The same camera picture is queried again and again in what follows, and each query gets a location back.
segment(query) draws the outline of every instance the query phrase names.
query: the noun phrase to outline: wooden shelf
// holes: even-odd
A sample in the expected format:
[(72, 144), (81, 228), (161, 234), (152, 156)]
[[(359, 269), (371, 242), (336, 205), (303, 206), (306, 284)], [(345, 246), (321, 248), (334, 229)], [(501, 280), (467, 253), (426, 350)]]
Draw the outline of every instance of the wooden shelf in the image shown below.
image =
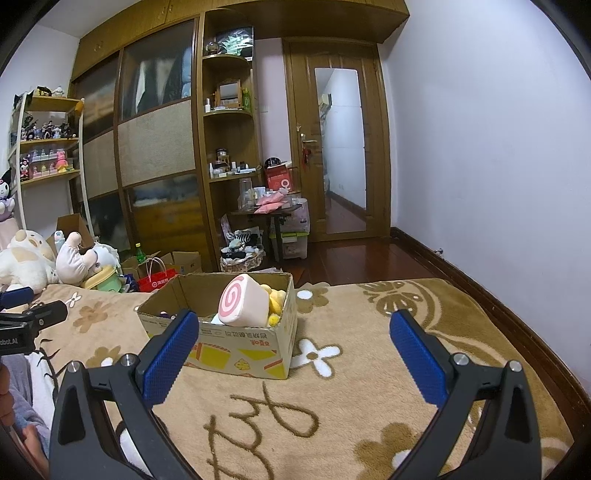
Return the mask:
[(208, 113), (204, 113), (203, 116), (218, 116), (218, 115), (247, 115), (252, 117), (250, 112), (246, 110), (235, 110), (235, 109), (222, 109), (222, 110), (213, 110)]
[(34, 95), (31, 103), (25, 105), (26, 112), (64, 112), (68, 113), (80, 102), (77, 98), (47, 97)]
[(238, 55), (228, 55), (227, 53), (208, 55), (203, 57), (203, 62), (215, 71), (251, 68), (250, 62), (244, 57)]
[(49, 153), (49, 150), (57, 150), (58, 148), (68, 150), (69, 148), (75, 147), (77, 144), (77, 138), (48, 138), (46, 140), (29, 140), (21, 142), (21, 155), (32, 152), (38, 148), (45, 149), (46, 153)]
[(54, 180), (71, 180), (80, 175), (80, 170), (68, 170), (63, 173), (54, 173), (52, 175), (45, 175), (44, 177), (37, 177), (36, 179), (24, 180), (21, 182), (21, 188), (27, 188), (41, 183), (47, 183)]
[(234, 174), (234, 175), (230, 175), (229, 177), (222, 177), (221, 179), (220, 178), (209, 179), (209, 183), (216, 183), (218, 181), (224, 181), (224, 180), (251, 179), (253, 177), (258, 177), (261, 172), (262, 172), (262, 170), (257, 170), (257, 171), (252, 171), (250, 173)]

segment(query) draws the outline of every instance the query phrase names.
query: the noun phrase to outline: small table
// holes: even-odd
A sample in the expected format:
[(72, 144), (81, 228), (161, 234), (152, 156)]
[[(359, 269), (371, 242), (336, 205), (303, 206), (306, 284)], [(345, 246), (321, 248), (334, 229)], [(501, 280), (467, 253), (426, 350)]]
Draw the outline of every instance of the small table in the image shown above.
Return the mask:
[(267, 223), (269, 225), (269, 235), (271, 234), (271, 220), (273, 220), (273, 222), (275, 223), (275, 237), (277, 238), (277, 258), (279, 259), (279, 263), (283, 263), (285, 259), (283, 258), (283, 240), (281, 238), (281, 224), (285, 223), (286, 217), (290, 217), (293, 212), (295, 212), (298, 208), (301, 207), (301, 203), (298, 203), (297, 205), (292, 205), (288, 208), (278, 208), (277, 210), (273, 210), (272, 212), (268, 213), (255, 213), (255, 210), (235, 210), (234, 212), (230, 213), (230, 215), (248, 215), (252, 217), (265, 216)]

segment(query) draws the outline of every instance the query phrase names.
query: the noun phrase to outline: green bottle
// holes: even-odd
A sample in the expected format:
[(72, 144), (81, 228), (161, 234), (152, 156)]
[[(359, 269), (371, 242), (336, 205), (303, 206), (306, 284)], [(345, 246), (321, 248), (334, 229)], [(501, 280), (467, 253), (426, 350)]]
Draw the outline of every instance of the green bottle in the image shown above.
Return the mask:
[(248, 88), (242, 89), (242, 104), (244, 106), (244, 110), (246, 110), (248, 113), (252, 113), (251, 94), (248, 91)]
[(146, 254), (143, 252), (139, 244), (135, 244), (135, 258), (138, 259), (139, 264), (146, 261)]

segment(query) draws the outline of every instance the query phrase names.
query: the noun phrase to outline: flower pattern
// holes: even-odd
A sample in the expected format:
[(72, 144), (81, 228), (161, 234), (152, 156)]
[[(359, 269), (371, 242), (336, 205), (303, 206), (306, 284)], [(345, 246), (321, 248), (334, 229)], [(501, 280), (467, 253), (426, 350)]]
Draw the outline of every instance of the flower pattern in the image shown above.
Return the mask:
[(97, 301), (94, 307), (84, 305), (80, 309), (80, 316), (74, 321), (74, 327), (80, 327), (80, 333), (86, 333), (94, 323), (104, 322), (107, 319), (104, 306), (101, 301)]
[(113, 365), (113, 363), (121, 358), (121, 354), (119, 353), (120, 350), (121, 345), (117, 345), (110, 350), (105, 346), (100, 346), (95, 350), (95, 354), (84, 362), (84, 365), (86, 368), (108, 367)]
[[(382, 429), (381, 441), (363, 440), (355, 446), (357, 460), (365, 464), (365, 470), (357, 477), (358, 480), (378, 480), (389, 478), (414, 445), (422, 432), (413, 435), (410, 427), (404, 423), (391, 423)], [(452, 468), (446, 463), (441, 473)]]
[(324, 296), (328, 292), (328, 283), (307, 283), (295, 291), (295, 303), (299, 313), (310, 313), (314, 307), (324, 307), (329, 300)]
[(68, 300), (66, 300), (66, 305), (68, 305), (70, 308), (74, 308), (74, 304), (78, 300), (82, 300), (82, 295), (78, 295), (76, 292), (74, 292), (72, 294), (71, 298), (69, 298)]
[(321, 378), (332, 378), (334, 376), (335, 372), (326, 359), (337, 357), (342, 353), (338, 345), (326, 345), (318, 349), (312, 340), (302, 338), (298, 342), (298, 348), (300, 354), (291, 357), (290, 368), (299, 368), (312, 364), (314, 371)]

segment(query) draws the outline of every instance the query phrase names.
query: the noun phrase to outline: swirl cushion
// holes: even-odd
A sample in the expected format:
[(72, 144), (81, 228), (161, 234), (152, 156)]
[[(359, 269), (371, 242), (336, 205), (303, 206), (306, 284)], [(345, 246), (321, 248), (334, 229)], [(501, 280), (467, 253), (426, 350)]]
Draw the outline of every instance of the swirl cushion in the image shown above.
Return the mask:
[(217, 314), (226, 325), (266, 327), (269, 294), (250, 275), (238, 275), (223, 291)]

